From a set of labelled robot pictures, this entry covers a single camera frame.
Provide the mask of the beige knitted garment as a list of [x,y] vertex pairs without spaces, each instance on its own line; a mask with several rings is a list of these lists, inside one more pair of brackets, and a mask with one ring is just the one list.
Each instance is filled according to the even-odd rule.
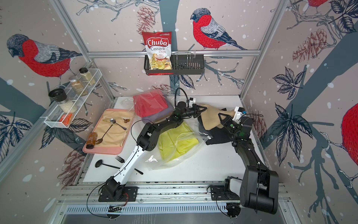
[[207,108],[206,111],[201,113],[201,120],[203,123],[203,127],[208,131],[210,131],[216,127],[219,129],[224,128],[224,126],[221,124],[221,120],[219,118],[219,113],[226,114],[231,117],[234,117],[234,115],[235,115],[234,110],[223,111],[223,110],[220,110],[219,108],[213,107],[208,104],[200,104],[200,106]]

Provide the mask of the black trousers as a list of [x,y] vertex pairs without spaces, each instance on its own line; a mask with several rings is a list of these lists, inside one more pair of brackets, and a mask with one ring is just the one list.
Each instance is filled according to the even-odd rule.
[[203,127],[201,115],[198,117],[198,122],[199,122],[199,131],[201,133],[210,136],[210,139],[206,141],[207,145],[223,144],[223,143],[231,142],[227,129],[225,128],[219,129],[216,127],[210,131],[206,130]]

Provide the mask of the neon yellow garment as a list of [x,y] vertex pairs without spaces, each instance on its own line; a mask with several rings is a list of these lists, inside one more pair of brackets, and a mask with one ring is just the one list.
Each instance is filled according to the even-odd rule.
[[162,160],[171,161],[188,153],[199,140],[190,126],[183,122],[174,129],[165,131],[159,136],[158,148]]

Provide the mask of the clear plastic vacuum bag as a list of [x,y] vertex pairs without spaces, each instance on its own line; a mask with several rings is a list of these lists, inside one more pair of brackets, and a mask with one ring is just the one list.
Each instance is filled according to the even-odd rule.
[[200,135],[196,121],[207,109],[196,104],[193,98],[176,100],[168,118],[145,124],[122,169],[135,168],[140,162],[144,162],[148,170],[168,169],[192,157],[208,140]]

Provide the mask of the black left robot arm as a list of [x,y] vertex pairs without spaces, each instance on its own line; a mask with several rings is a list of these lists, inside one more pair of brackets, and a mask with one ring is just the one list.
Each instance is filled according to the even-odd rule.
[[130,157],[116,174],[111,176],[101,187],[99,202],[116,202],[123,199],[125,195],[125,185],[136,167],[136,163],[141,160],[148,152],[155,149],[160,134],[170,129],[179,127],[184,119],[197,118],[207,107],[192,104],[192,107],[183,101],[175,106],[173,113],[160,123],[147,123],[140,132],[136,147]]

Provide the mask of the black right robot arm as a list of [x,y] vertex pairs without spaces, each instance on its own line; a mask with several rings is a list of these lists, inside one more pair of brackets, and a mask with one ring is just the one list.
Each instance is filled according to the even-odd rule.
[[243,115],[238,121],[234,121],[230,115],[224,113],[219,113],[218,116],[246,168],[239,194],[241,205],[255,211],[276,214],[279,176],[264,165],[255,151],[250,139],[253,119]]

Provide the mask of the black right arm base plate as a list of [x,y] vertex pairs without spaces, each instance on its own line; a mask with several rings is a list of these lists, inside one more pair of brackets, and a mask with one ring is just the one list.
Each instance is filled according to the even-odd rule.
[[207,193],[210,194],[212,201],[239,201],[240,197],[225,188],[224,185],[210,185],[207,187]]

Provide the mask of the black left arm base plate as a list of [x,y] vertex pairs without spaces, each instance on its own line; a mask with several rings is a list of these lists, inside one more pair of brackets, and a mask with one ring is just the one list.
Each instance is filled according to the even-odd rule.
[[99,202],[135,202],[139,187],[124,187],[116,191],[103,187],[98,198]]

